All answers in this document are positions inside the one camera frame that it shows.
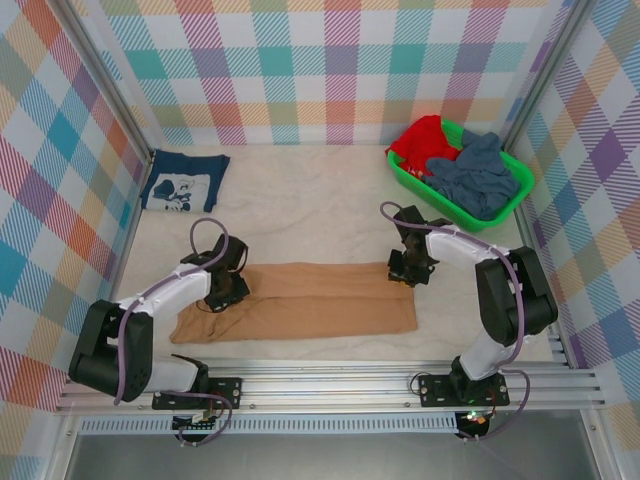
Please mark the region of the small circuit board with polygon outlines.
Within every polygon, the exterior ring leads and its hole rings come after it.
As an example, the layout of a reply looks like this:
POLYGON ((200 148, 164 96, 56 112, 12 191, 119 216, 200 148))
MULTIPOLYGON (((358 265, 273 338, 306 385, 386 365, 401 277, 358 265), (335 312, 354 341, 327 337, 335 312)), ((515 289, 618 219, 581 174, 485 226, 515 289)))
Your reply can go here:
POLYGON ((493 413, 490 411, 471 410, 457 415, 459 429, 488 427, 493 413))
POLYGON ((184 430, 188 434, 210 434, 219 426, 220 421, 216 416, 204 417, 202 414, 176 415, 171 420, 171 430, 174 433, 184 430))

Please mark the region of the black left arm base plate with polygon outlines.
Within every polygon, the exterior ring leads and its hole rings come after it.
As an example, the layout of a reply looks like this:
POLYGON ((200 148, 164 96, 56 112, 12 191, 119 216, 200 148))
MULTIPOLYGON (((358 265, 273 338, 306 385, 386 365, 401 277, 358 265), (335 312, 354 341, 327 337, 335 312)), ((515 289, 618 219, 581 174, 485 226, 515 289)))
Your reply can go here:
POLYGON ((219 410, 225 407, 220 400, 214 400, 211 395, 225 398, 233 409, 240 406, 242 394, 242 379, 239 377, 209 377, 197 381, 189 393, 198 394, 186 396, 185 392, 158 392, 152 399, 153 410, 219 410))

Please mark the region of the tan t-shirt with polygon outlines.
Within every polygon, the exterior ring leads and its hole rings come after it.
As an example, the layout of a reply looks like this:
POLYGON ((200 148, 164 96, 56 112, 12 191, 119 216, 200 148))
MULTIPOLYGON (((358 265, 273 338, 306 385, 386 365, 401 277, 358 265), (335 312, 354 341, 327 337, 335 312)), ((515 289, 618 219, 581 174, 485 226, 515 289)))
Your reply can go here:
POLYGON ((403 334, 418 328, 414 290, 382 262, 257 264, 242 272, 249 295, 220 313, 198 301, 169 340, 208 344, 403 334))

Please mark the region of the aluminium frame post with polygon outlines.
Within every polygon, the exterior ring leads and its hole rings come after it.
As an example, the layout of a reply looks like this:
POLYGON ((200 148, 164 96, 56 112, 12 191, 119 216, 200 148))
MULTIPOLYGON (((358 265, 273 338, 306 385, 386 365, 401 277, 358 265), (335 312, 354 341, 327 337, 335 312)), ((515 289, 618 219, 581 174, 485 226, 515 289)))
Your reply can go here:
POLYGON ((86 65, 86 69, 96 83, 97 88, 103 94, 106 102, 114 112, 115 118, 121 124, 133 148, 147 162, 150 162, 150 146, 134 119, 133 114, 130 112, 124 97, 121 95, 99 49, 94 45, 81 17, 72 5, 71 0, 47 0, 47 3, 59 20, 63 30, 69 36, 71 43, 86 65))
POLYGON ((597 3, 546 0, 503 107, 500 136, 505 150, 512 149, 524 134, 597 3))

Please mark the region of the red t-shirt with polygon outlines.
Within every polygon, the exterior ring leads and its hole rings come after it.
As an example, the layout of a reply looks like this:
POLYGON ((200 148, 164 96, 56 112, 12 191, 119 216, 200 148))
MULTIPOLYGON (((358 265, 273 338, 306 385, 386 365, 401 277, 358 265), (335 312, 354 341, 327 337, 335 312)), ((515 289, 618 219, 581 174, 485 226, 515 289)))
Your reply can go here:
POLYGON ((385 151, 386 154, 390 152, 401 159, 399 167, 402 170, 419 180, 432 176, 427 168, 431 158, 455 161, 460 153, 449 144, 439 115, 427 115, 415 121, 385 151))

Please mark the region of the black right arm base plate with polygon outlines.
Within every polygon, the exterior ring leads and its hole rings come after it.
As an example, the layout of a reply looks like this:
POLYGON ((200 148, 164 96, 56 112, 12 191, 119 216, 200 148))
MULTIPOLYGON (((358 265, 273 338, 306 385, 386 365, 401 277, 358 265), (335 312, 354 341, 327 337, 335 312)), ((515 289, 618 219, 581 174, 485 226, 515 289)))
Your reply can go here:
POLYGON ((471 407, 508 406, 509 393, 505 377, 496 373, 480 381, 457 386, 448 375, 421 375, 418 377, 421 406, 471 407))

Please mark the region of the green plastic basket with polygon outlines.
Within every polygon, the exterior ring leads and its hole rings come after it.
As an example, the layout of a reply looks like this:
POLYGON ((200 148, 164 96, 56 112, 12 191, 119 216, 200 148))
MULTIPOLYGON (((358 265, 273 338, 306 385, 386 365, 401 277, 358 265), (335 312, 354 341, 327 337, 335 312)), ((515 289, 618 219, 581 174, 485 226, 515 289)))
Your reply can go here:
MULTIPOLYGON (((466 130, 463 127, 442 118, 442 129, 447 137, 447 140, 451 146, 462 150, 461 137, 466 130)), ((516 194, 515 198, 507 203, 507 205, 498 213, 498 215, 490 221, 481 221, 469 213, 458 207, 456 204, 448 200, 446 197, 440 195, 422 180, 419 180, 409 173, 405 172, 399 167, 401 159, 393 152, 387 154, 388 164, 396 178, 396 180, 408 189, 413 194, 417 195, 420 199, 426 201, 433 208, 444 214, 454 223, 460 227, 477 232, 484 229, 496 227, 503 223, 506 218, 515 211, 515 208, 521 203, 524 198, 531 193, 535 180, 530 169, 522 162, 506 154, 504 151, 501 153, 502 159, 506 167, 513 173, 514 177, 520 182, 521 188, 516 194)))

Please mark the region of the aluminium mounting rail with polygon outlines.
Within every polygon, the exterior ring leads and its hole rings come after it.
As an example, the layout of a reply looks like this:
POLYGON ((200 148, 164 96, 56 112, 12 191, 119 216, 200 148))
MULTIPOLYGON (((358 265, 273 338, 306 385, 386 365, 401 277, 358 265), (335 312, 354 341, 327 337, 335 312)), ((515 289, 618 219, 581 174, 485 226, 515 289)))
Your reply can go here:
MULTIPOLYGON (((446 362, 212 359, 214 377, 243 381, 243 413, 351 413, 419 410, 408 385, 419 372, 446 374, 446 362)), ((591 370, 557 362, 516 362, 506 375, 509 410, 601 409, 603 390, 591 370)))

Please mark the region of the grey-blue t-shirt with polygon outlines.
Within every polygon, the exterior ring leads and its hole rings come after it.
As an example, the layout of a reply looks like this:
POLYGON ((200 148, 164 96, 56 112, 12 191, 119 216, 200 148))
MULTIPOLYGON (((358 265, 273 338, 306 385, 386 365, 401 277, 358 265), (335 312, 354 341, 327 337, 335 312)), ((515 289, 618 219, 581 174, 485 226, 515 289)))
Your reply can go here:
POLYGON ((506 167, 501 141, 495 133, 465 130, 462 150, 454 161, 433 157, 426 162, 430 176, 423 182, 481 221, 493 220, 513 200, 520 182, 506 167))

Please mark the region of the navy t-shirt with cartoon print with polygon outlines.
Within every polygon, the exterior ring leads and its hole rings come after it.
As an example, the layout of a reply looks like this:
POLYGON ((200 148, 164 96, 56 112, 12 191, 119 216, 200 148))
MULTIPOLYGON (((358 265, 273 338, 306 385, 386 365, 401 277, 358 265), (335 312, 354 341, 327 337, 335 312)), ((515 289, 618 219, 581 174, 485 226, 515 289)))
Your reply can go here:
POLYGON ((154 211, 210 213, 229 164, 226 155, 189 156, 157 150, 141 206, 154 211))

